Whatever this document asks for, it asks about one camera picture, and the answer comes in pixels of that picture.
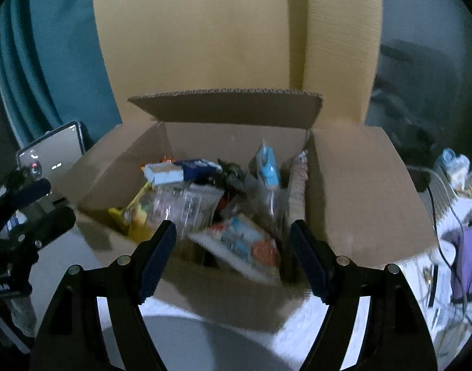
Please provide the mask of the clear bag blue snack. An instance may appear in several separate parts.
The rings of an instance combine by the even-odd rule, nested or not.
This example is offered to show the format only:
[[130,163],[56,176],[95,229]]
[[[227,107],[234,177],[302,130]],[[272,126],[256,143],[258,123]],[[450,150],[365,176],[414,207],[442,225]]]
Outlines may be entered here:
[[265,222],[277,225],[283,216],[283,189],[274,149],[264,139],[249,162],[249,202]]

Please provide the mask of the clear bag yellow snacks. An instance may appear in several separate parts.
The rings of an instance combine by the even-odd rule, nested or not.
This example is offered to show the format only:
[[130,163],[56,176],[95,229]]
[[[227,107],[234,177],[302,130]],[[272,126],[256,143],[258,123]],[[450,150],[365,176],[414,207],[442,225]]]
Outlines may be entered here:
[[211,225],[223,191],[209,185],[170,183],[153,186],[155,197],[148,220],[155,232],[164,221],[176,226],[177,240]]

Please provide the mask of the smartphone with lit screen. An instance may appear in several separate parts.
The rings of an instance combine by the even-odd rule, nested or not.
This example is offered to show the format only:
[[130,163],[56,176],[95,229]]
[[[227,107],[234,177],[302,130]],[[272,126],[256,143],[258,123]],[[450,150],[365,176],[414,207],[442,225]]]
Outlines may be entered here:
[[81,123],[72,121],[20,149],[16,163],[28,169],[34,180],[45,178],[54,187],[84,153]]

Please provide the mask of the purple cloth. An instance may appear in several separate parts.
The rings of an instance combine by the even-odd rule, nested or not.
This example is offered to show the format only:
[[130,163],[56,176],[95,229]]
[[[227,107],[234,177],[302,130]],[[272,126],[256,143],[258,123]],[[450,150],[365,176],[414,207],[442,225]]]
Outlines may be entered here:
[[454,235],[451,239],[456,247],[454,269],[456,275],[452,277],[452,301],[463,302],[466,295],[472,301],[472,227],[466,229],[464,235]]

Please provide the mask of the yellow snack packet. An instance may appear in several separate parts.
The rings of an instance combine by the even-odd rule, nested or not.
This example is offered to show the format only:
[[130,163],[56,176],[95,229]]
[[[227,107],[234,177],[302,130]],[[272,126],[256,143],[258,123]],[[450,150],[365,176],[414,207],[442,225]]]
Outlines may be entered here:
[[107,208],[107,213],[128,239],[136,243],[149,240],[155,232],[148,220],[154,197],[153,186],[146,183],[126,207]]

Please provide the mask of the teal curtain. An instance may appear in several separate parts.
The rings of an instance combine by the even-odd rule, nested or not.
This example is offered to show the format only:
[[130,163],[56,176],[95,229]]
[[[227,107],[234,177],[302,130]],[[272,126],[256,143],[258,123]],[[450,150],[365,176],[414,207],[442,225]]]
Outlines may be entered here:
[[92,0],[0,0],[0,98],[20,147],[72,121],[90,147],[121,123]]

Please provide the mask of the brown cardboard box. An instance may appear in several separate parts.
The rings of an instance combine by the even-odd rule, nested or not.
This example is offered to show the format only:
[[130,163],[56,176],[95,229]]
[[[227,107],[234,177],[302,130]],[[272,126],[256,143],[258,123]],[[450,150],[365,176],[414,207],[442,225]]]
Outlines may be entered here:
[[134,96],[149,115],[115,126],[57,183],[81,212],[80,226],[106,265],[134,244],[108,215],[144,185],[142,167],[165,157],[235,163],[262,185],[256,154],[274,150],[281,174],[306,151],[305,220],[317,240],[359,266],[381,268],[422,255],[437,244],[433,221],[409,171],[383,129],[354,122],[316,127],[323,99],[304,91],[204,90]]

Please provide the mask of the blue white small box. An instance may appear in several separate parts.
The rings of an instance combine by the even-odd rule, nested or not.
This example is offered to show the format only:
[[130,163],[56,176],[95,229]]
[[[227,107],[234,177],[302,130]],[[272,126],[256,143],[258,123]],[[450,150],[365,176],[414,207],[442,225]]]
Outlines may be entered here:
[[149,163],[142,170],[146,181],[152,186],[184,181],[182,167],[173,163]]

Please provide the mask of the orange chip snack bag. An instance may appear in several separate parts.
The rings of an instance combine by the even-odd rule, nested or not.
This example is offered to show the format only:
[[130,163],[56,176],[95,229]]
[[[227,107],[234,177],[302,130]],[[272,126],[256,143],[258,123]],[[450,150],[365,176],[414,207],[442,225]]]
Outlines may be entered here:
[[163,157],[161,160],[160,160],[162,163],[175,163],[177,161],[177,159],[175,157]]

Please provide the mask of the white blue snack bag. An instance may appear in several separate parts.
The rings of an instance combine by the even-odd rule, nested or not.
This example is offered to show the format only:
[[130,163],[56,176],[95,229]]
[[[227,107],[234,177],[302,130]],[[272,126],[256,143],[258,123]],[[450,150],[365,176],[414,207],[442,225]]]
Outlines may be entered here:
[[274,239],[243,214],[214,224],[188,238],[254,282],[279,286],[279,252]]

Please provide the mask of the dark blue snack box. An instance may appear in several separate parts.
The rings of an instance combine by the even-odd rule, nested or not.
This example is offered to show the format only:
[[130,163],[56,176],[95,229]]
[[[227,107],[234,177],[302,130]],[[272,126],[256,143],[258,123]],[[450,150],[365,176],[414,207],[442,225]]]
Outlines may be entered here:
[[189,182],[199,178],[213,177],[223,171],[218,163],[202,158],[177,161],[175,165],[182,169],[184,180]]

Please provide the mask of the crumpled bag on shelf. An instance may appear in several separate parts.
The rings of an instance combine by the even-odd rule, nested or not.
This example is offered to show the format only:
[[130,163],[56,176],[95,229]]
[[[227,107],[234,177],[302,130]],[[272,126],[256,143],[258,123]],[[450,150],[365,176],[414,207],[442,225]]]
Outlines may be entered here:
[[466,155],[456,154],[451,148],[446,148],[436,159],[435,170],[440,170],[456,191],[472,188],[472,170],[470,159]]

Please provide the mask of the clear tall biscuit pack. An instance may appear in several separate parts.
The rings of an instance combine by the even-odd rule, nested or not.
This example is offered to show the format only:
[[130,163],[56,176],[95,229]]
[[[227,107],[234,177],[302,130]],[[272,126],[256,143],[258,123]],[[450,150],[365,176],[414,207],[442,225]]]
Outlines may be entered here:
[[296,220],[305,220],[305,193],[308,179],[308,151],[304,150],[291,163],[287,188],[287,207],[284,215],[286,234],[290,232],[291,225]]

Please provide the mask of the black wrapped snack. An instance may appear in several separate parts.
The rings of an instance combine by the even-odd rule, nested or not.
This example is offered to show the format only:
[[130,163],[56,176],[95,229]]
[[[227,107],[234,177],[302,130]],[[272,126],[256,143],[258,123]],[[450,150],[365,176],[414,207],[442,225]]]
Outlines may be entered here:
[[217,164],[221,168],[220,175],[224,185],[239,194],[244,194],[247,172],[237,163],[225,162],[218,159]]

